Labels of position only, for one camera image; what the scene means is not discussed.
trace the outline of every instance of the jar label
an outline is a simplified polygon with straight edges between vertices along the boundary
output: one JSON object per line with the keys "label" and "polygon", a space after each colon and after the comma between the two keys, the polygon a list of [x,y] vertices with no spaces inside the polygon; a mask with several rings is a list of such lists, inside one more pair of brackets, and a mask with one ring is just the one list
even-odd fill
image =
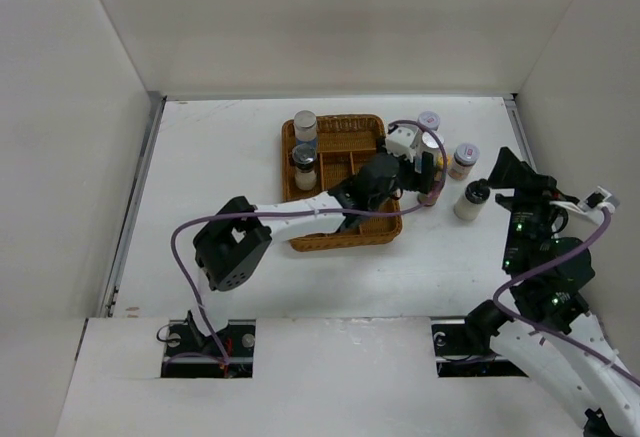
{"label": "jar label", "polygon": [[317,149],[318,148],[318,137],[316,136],[316,138],[313,139],[313,140],[300,140],[300,139],[298,139],[296,137],[296,145],[300,145],[300,144],[309,144],[314,149]]}

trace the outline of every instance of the woven basket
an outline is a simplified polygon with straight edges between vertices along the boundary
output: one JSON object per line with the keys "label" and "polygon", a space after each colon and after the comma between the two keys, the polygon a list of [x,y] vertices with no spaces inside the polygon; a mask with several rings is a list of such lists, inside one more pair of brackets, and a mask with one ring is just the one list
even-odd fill
{"label": "woven basket", "polygon": [[[376,115],[329,115],[318,117],[318,182],[308,191],[295,183],[295,166],[291,151],[296,145],[293,120],[282,126],[283,200],[307,199],[330,189],[354,175],[375,153],[376,139],[385,135],[382,119]],[[400,210],[398,202],[387,201],[381,212]],[[402,231],[400,217],[380,217],[366,221],[356,229],[339,234],[315,234],[291,240],[300,252],[356,247],[391,242]]]}

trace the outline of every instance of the white wall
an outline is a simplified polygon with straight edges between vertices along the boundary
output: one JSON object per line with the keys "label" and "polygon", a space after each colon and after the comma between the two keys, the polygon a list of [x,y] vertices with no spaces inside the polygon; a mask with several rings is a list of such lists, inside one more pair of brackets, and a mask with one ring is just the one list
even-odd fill
{"label": "white wall", "polygon": [[[601,183],[622,206],[593,248],[585,296],[640,372],[638,229],[640,0],[574,0],[518,97],[540,171],[584,194]],[[586,236],[591,228],[577,229]]]}
{"label": "white wall", "polygon": [[0,0],[0,435],[54,435],[149,102],[99,0]]}
{"label": "white wall", "polygon": [[571,0],[103,0],[148,89],[516,92]]}

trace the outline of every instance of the white bottle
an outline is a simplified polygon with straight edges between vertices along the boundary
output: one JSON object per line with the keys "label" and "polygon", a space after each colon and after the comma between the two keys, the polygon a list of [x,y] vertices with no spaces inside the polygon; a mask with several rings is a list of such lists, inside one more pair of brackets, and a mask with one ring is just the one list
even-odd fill
{"label": "white bottle", "polygon": [[476,180],[467,185],[464,193],[460,196],[456,205],[453,206],[453,212],[459,219],[472,221],[478,217],[484,204],[489,200],[491,189],[485,179]]}

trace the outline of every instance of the glass jar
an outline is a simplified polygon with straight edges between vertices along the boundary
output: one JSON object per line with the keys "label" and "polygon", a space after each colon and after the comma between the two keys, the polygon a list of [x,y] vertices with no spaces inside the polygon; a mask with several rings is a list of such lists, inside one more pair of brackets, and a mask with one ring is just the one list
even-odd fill
{"label": "glass jar", "polygon": [[296,187],[300,190],[311,190],[316,186],[316,149],[310,144],[296,145],[291,151],[291,158],[296,166]]}
{"label": "glass jar", "polygon": [[301,110],[293,117],[293,129],[296,145],[309,144],[314,149],[318,146],[316,114],[310,110]]}
{"label": "glass jar", "polygon": [[[451,160],[452,160],[451,157],[447,157],[447,166],[451,165]],[[442,159],[442,154],[439,154],[437,158],[437,164],[436,164],[437,166],[436,175],[433,179],[433,190],[431,190],[431,192],[429,192],[428,194],[423,194],[423,193],[418,194],[418,202],[423,204],[425,207],[433,207],[434,205],[436,205],[436,202],[438,201],[438,197],[440,197],[440,194],[442,193],[442,189],[444,189],[444,184],[442,184],[440,189],[436,190],[440,185],[440,183],[442,182],[442,180],[445,178],[445,175],[442,172],[442,169],[444,167],[443,164],[444,164],[444,160]]]}
{"label": "glass jar", "polygon": [[[426,112],[422,112],[418,116],[418,123],[422,124],[429,130],[433,130],[434,132],[438,130],[440,127],[440,116],[435,112],[431,112],[427,110]],[[420,142],[422,140],[422,129],[418,127],[418,131],[416,132],[416,140],[414,141],[414,147],[419,147]]]}
{"label": "glass jar", "polygon": [[456,180],[466,179],[479,157],[478,147],[469,143],[460,144],[453,155],[449,176]]}
{"label": "glass jar", "polygon": [[[444,137],[442,137],[442,135],[440,135],[438,132],[435,132],[435,131],[434,131],[434,134],[436,134],[436,137],[438,137],[438,140],[440,140],[440,142],[442,143],[442,146],[444,147]],[[416,150],[417,152],[416,152],[415,158],[413,159],[413,162],[414,162],[415,171],[418,172],[419,174],[422,173],[422,153],[423,152],[427,152],[433,155],[434,162],[437,162],[438,158],[442,155],[442,153],[440,152],[440,147],[438,147],[438,143],[436,142],[436,139],[434,139],[431,136],[431,134],[429,134],[428,132],[424,132],[422,134],[422,137],[420,138],[420,144],[418,145]]]}

